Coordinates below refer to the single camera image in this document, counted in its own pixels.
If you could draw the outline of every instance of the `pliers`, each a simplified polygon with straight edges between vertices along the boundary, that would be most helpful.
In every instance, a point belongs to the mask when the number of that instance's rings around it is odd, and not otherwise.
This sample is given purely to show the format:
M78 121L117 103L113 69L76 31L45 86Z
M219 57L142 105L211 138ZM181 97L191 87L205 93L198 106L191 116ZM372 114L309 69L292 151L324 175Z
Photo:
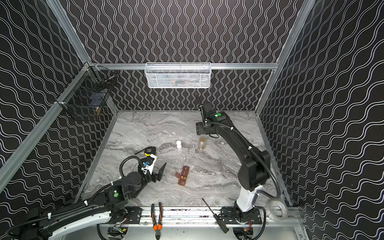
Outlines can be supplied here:
M151 206L151 216L152 216L152 222L153 222L153 230L155 230L155 236L156 239L160 239L160 230L163 227L162 219L163 219L163 205L161 205L161 202L159 202L159 208L160 208L160 215L159 215L159 224L156 224L156 217L155 217L155 204L152 204Z

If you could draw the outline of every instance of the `packing tape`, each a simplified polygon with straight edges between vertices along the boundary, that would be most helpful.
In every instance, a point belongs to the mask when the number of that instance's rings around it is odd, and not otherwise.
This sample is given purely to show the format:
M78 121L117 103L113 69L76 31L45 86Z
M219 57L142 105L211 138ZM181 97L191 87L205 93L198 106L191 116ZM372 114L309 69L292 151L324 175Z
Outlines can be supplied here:
M278 217L271 211L271 207L279 207L281 209L281 217ZM270 200L265 207L266 214L275 222L283 221L288 217L288 208L282 201Z

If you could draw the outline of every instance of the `metal basket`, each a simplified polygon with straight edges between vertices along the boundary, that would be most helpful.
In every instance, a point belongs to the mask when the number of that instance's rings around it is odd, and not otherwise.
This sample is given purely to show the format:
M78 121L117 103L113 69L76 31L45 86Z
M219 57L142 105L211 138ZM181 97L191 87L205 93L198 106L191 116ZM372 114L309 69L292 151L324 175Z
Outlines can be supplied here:
M91 67L75 88L59 103L67 114L78 121L95 121L106 111L106 101L117 73L104 67Z
M146 63L150 88L209 88L211 63Z

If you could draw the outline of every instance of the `black wire basket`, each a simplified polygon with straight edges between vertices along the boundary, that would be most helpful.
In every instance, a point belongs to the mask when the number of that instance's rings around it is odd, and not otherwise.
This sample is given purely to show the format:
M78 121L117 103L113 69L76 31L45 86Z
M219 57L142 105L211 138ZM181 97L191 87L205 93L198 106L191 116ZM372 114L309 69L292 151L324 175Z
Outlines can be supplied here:
M59 103L77 121L99 120L118 77L116 72L99 66L91 67L88 72L64 102Z

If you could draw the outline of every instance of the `wavy line wallpaper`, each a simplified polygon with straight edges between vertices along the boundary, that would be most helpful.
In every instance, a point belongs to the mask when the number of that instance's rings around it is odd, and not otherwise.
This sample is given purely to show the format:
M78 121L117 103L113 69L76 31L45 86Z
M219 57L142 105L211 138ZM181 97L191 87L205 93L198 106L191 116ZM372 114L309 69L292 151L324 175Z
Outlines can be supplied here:
M271 70L213 70L207 89L149 88L144 71L116 71L118 82L111 93L120 110L196 110L198 91L220 110L253 111Z
M95 63L271 63L303 0L60 2Z
M112 120L108 108L100 118L78 122L61 112L0 194L1 234L32 208L73 203Z
M82 63L44 0L0 1L0 166Z
M317 1L261 119L312 240L384 238L384 2Z

